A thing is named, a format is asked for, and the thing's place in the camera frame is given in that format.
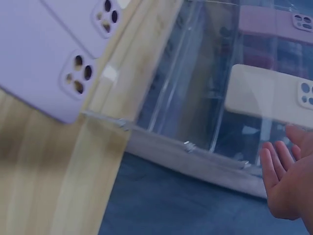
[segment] beige phone case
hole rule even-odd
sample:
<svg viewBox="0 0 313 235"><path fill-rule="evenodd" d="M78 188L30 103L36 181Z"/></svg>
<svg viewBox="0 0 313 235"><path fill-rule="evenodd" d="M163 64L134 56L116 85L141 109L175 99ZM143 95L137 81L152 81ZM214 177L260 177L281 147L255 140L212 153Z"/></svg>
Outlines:
<svg viewBox="0 0 313 235"><path fill-rule="evenodd" d="M313 128L313 81L247 65L232 67L225 108Z"/></svg>

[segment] pink phone case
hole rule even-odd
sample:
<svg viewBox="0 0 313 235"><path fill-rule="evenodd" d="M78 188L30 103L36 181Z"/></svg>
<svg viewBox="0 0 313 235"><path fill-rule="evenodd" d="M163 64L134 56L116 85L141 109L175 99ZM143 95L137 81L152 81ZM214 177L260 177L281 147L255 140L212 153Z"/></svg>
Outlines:
<svg viewBox="0 0 313 235"><path fill-rule="evenodd" d="M296 16L300 17L302 20L297 22L295 20ZM307 18L310 22L306 23L303 20L304 18ZM308 25L310 28L304 28L303 25ZM313 45L312 19L309 16L277 10L276 28L277 36L280 38Z"/></svg>
<svg viewBox="0 0 313 235"><path fill-rule="evenodd" d="M275 9L261 6L241 6L239 30L249 35L276 35Z"/></svg>
<svg viewBox="0 0 313 235"><path fill-rule="evenodd" d="M244 34L277 36L313 45L313 19L289 11L261 6L242 6L239 30Z"/></svg>

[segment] fingers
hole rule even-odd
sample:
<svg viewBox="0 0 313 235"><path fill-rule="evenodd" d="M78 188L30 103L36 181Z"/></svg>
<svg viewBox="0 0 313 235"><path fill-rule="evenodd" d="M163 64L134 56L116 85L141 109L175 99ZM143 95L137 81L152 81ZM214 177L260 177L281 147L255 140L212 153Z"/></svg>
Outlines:
<svg viewBox="0 0 313 235"><path fill-rule="evenodd" d="M306 131L299 129L298 127L287 125L286 126L286 135L288 139L298 145L301 146L301 142L306 135Z"/></svg>
<svg viewBox="0 0 313 235"><path fill-rule="evenodd" d="M287 171L294 164L294 160L284 142L277 141L275 146L278 152L279 160L285 171Z"/></svg>
<svg viewBox="0 0 313 235"><path fill-rule="evenodd" d="M272 157L267 148L261 149L260 160L265 190L267 195L269 195L271 189L278 184L279 180L274 169Z"/></svg>
<svg viewBox="0 0 313 235"><path fill-rule="evenodd" d="M291 148L291 152L292 152L292 155L294 156L296 161L301 159L301 149L299 148L298 145L294 145Z"/></svg>
<svg viewBox="0 0 313 235"><path fill-rule="evenodd" d="M278 180L281 180L284 174L286 173L286 170L283 168L273 145L270 142L266 142L263 144L263 148L266 148L269 150L276 175L278 177Z"/></svg>

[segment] wood grain surface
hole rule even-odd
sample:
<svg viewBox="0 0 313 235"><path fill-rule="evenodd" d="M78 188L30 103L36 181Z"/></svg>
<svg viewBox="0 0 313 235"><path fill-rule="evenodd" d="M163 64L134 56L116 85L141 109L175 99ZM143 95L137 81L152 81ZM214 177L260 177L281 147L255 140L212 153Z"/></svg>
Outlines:
<svg viewBox="0 0 313 235"><path fill-rule="evenodd" d="M136 117L181 3L130 2L86 108ZM109 89L108 61L119 71ZM0 234L97 235L129 133L83 116L63 125L3 91L0 111Z"/></svg>

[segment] lavender phone case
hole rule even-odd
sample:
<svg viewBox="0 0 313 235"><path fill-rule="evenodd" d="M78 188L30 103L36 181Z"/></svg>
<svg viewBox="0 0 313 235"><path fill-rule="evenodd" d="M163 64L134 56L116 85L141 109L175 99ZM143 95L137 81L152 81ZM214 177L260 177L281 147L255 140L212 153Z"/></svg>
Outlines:
<svg viewBox="0 0 313 235"><path fill-rule="evenodd" d="M116 0L40 0L92 56L103 54L122 18Z"/></svg>
<svg viewBox="0 0 313 235"><path fill-rule="evenodd" d="M39 0L0 1L0 87L65 123L75 121L95 61Z"/></svg>

